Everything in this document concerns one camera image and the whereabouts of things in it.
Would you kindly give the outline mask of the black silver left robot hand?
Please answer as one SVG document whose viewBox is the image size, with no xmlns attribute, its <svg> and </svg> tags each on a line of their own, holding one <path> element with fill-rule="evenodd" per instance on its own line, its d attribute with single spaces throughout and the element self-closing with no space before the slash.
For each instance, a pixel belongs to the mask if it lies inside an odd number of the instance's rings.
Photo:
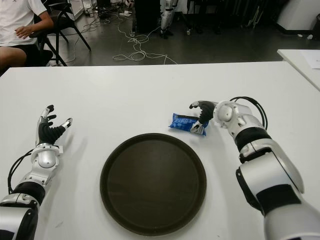
<svg viewBox="0 0 320 240">
<path fill-rule="evenodd" d="M 36 126 L 35 146 L 49 144 L 54 145 L 55 142 L 64 134 L 64 132 L 72 125 L 73 119 L 68 118 L 59 126 L 54 126 L 52 120 L 57 116 L 49 115 L 54 111 L 54 105 L 47 106 L 41 113 Z"/>
</svg>

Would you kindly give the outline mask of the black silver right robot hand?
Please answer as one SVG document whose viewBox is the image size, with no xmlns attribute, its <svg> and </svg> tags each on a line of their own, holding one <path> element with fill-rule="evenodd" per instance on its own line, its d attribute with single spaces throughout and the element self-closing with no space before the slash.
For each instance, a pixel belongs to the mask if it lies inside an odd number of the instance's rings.
<svg viewBox="0 0 320 240">
<path fill-rule="evenodd" d="M 190 129 L 191 133 L 195 133 L 200 127 L 202 127 L 205 123 L 210 121 L 213 118 L 214 109 L 216 103 L 212 101 L 199 100 L 190 104 L 189 109 L 200 108 L 201 112 L 199 115 L 199 119 L 195 124 L 192 125 Z"/>
</svg>

